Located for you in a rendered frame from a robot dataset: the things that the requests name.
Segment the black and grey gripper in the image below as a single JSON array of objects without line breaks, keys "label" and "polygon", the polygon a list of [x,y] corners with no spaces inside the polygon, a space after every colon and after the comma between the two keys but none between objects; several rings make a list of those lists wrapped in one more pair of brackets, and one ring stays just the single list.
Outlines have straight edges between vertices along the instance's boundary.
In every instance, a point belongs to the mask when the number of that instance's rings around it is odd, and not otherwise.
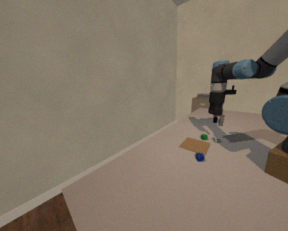
[{"label": "black and grey gripper", "polygon": [[220,117],[218,126],[223,126],[225,117],[225,115],[223,115],[223,103],[225,101],[225,95],[235,95],[237,90],[234,90],[234,86],[232,86],[232,90],[227,91],[227,83],[211,83],[210,87],[210,107],[208,112],[214,115],[213,123],[217,123],[217,117]]}]

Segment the green die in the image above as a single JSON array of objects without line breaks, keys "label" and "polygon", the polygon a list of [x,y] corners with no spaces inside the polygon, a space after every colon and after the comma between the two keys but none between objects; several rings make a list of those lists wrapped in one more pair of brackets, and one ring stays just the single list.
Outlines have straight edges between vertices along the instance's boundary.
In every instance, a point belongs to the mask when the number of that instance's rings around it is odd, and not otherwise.
[{"label": "green die", "polygon": [[202,139],[202,140],[208,140],[208,136],[207,136],[206,134],[202,134],[202,135],[201,135],[201,139]]}]

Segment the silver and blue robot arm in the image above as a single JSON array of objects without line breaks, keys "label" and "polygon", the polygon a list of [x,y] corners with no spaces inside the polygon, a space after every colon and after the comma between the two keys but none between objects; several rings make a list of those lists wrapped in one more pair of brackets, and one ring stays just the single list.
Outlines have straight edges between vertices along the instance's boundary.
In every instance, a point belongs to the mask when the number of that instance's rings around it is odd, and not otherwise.
[{"label": "silver and blue robot arm", "polygon": [[[275,73],[276,67],[287,58],[288,30],[257,61],[241,60],[229,63],[228,60],[220,60],[214,62],[211,83],[270,77]],[[272,130],[288,135],[288,82],[281,85],[276,97],[263,105],[262,117]]]}]

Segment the beige die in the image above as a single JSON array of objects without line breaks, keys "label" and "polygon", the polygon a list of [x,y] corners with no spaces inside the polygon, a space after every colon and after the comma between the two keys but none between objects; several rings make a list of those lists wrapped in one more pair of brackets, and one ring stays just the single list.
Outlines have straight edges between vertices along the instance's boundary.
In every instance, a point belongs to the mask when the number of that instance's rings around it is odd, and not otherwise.
[{"label": "beige die", "polygon": [[214,136],[213,137],[214,142],[220,142],[220,137],[219,136]]}]

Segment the blue die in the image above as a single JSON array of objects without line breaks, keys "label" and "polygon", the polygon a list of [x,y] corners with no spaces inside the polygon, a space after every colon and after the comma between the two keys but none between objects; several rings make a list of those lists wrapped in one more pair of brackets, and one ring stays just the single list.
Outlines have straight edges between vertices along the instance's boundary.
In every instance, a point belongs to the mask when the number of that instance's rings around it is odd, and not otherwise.
[{"label": "blue die", "polygon": [[205,156],[202,153],[196,153],[196,160],[198,162],[204,162]]}]

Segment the tan square mat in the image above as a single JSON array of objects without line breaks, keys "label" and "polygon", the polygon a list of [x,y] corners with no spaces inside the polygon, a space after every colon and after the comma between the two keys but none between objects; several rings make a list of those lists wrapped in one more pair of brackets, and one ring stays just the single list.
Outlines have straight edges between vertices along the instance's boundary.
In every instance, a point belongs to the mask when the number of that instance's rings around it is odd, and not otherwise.
[{"label": "tan square mat", "polygon": [[202,153],[203,155],[206,155],[209,145],[210,143],[208,142],[204,142],[204,141],[200,141],[200,140],[192,139],[192,138],[186,138],[186,140],[180,145],[180,147],[187,149],[189,151]]}]

